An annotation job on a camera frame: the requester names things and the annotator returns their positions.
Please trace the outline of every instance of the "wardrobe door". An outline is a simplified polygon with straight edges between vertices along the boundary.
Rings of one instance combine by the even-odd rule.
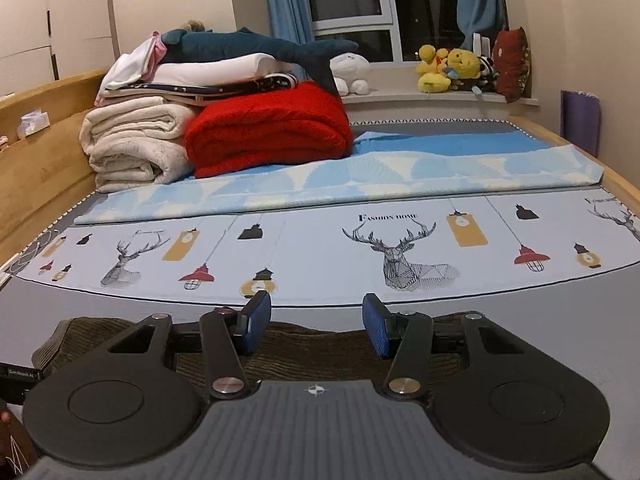
[[[0,0],[0,96],[54,79],[47,0]]]
[[[49,12],[60,78],[113,64],[107,0],[49,0]]]

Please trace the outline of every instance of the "white plush toy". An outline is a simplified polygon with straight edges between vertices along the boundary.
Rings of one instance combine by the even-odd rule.
[[[331,72],[334,74],[335,85],[341,96],[347,94],[366,95],[369,93],[367,75],[369,61],[359,54],[340,54],[330,62]]]

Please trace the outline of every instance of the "deer head illustration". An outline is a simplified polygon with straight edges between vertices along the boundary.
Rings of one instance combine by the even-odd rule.
[[[598,211],[596,206],[593,206],[593,211],[590,210],[590,209],[588,211],[589,211],[589,213],[591,213],[594,216],[597,216],[598,218],[604,218],[605,220],[611,220],[611,221],[615,222],[617,225],[626,227],[629,230],[629,232],[631,232],[631,234],[636,238],[636,240],[638,240],[640,242],[640,232],[638,231],[638,229],[634,225],[633,213],[631,211],[629,211],[628,207],[626,207],[624,210],[623,209],[620,210],[620,212],[622,213],[622,216],[623,216],[622,220],[620,218],[615,217],[615,216],[611,216],[611,215],[608,215],[606,213],[601,213],[600,211]]]
[[[128,252],[130,244],[124,244],[122,241],[118,242],[118,245],[116,246],[116,250],[118,251],[118,263],[111,267],[109,272],[104,275],[103,279],[100,280],[100,284],[110,288],[124,288],[138,282],[140,280],[140,273],[131,272],[130,270],[127,270],[125,266],[131,260],[135,260],[140,256],[140,254],[153,251],[169,241],[169,238],[167,238],[167,240],[162,240],[158,233],[156,233],[156,235],[158,236],[157,242],[153,244],[147,243],[144,247],[132,253]]]
[[[428,289],[433,286],[443,285],[450,280],[455,280],[460,274],[455,267],[449,264],[424,265],[412,264],[407,261],[404,253],[414,248],[415,241],[430,236],[436,229],[435,222],[433,223],[433,227],[429,229],[426,225],[418,221],[413,219],[412,221],[420,226],[420,231],[414,235],[407,229],[407,236],[402,238],[399,244],[393,247],[375,238],[373,231],[367,238],[361,235],[360,229],[362,229],[366,221],[356,227],[351,235],[344,229],[342,229],[342,232],[350,240],[369,244],[372,250],[385,255],[383,264],[385,283],[395,290],[411,291],[419,286]]]

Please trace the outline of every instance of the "shark plush toy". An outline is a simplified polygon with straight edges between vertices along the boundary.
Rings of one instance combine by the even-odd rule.
[[[279,61],[295,63],[324,90],[337,96],[331,58],[356,52],[358,44],[348,40],[321,40],[305,44],[263,36],[241,28],[236,32],[187,32],[176,28],[162,35],[167,52],[162,63],[205,63],[261,52]]]

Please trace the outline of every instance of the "blue gripper pad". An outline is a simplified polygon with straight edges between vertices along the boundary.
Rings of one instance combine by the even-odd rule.
[[[375,294],[367,294],[362,300],[362,322],[378,357],[390,356],[390,343],[386,333],[385,320],[392,317],[393,314]]]
[[[242,353],[244,355],[251,355],[258,349],[264,331],[267,330],[267,326],[271,321],[270,295],[259,292],[249,301],[247,306],[242,310],[242,313],[246,310],[249,311],[249,314],[246,331],[242,336]]]

